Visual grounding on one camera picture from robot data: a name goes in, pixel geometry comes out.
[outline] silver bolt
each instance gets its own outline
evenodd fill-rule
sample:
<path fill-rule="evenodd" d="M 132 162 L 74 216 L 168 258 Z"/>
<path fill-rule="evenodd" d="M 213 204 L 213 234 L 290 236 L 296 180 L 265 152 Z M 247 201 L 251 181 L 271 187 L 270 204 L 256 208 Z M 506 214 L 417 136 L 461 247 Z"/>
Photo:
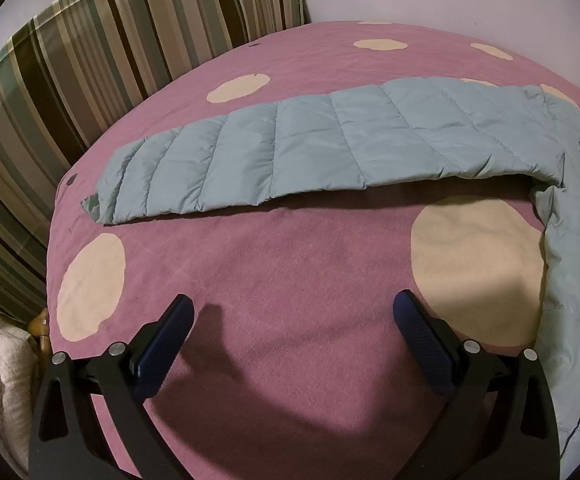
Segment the silver bolt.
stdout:
<path fill-rule="evenodd" d="M 477 343 L 476 341 L 468 339 L 468 341 L 464 343 L 464 349 L 466 352 L 470 354 L 478 354 L 479 350 L 481 350 L 481 347 L 479 346 L 479 343 Z"/>
<path fill-rule="evenodd" d="M 65 361 L 65 352 L 57 352 L 52 356 L 52 364 L 60 365 Z"/>
<path fill-rule="evenodd" d="M 537 354 L 534 350 L 532 350 L 531 348 L 526 348 L 524 350 L 524 355 L 526 356 L 526 359 L 528 359 L 528 361 L 536 361 L 537 359 Z"/>
<path fill-rule="evenodd" d="M 108 348 L 110 355 L 121 355 L 126 350 L 126 343 L 112 343 Z"/>

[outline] white fabric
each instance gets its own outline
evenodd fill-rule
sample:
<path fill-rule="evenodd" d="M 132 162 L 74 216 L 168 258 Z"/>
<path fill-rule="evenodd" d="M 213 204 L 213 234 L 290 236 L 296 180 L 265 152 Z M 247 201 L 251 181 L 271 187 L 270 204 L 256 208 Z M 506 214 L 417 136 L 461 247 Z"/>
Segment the white fabric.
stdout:
<path fill-rule="evenodd" d="M 0 453 L 25 478 L 32 422 L 30 386 L 36 355 L 30 335 L 0 318 Z"/>

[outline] striped headboard cover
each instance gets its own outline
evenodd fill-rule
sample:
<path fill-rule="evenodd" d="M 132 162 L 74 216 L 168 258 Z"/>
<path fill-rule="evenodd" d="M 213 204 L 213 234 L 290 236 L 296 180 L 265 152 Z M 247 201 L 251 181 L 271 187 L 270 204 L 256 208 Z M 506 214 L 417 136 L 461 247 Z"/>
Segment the striped headboard cover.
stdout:
<path fill-rule="evenodd" d="M 46 245 L 64 174 L 178 76 L 307 21 L 304 0 L 56 0 L 0 51 L 0 309 L 46 306 Z"/>

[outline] polka dot bedsheet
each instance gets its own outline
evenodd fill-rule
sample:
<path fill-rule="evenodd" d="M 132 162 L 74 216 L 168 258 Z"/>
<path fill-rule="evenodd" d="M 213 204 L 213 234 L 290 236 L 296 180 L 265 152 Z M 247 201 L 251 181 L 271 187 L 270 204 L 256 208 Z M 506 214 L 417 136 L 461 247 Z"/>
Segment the polka dot bedsheet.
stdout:
<path fill-rule="evenodd" d="M 200 479 L 383 479 L 444 400 L 392 321 L 410 288 L 500 352 L 540 320 L 542 225 L 526 177 L 448 178 L 288 196 L 258 207 L 95 224 L 80 208 L 119 146 L 244 106 L 408 76 L 580 89 L 473 38 L 382 22 L 306 25 L 182 76 L 112 126 L 62 180 L 48 251 L 55 351 L 129 341 L 176 294 L 196 321 L 149 415 Z M 101 399 L 119 465 L 136 473 Z"/>

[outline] striped fabric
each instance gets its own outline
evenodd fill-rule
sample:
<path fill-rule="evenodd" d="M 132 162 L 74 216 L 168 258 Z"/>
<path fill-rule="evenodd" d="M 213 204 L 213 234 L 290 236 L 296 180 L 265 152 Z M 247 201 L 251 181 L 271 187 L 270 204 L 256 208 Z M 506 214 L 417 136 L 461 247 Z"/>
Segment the striped fabric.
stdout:
<path fill-rule="evenodd" d="M 0 51 L 0 309 L 46 306 L 61 178 L 116 120 L 233 47 L 302 25 L 304 0 L 56 0 Z"/>

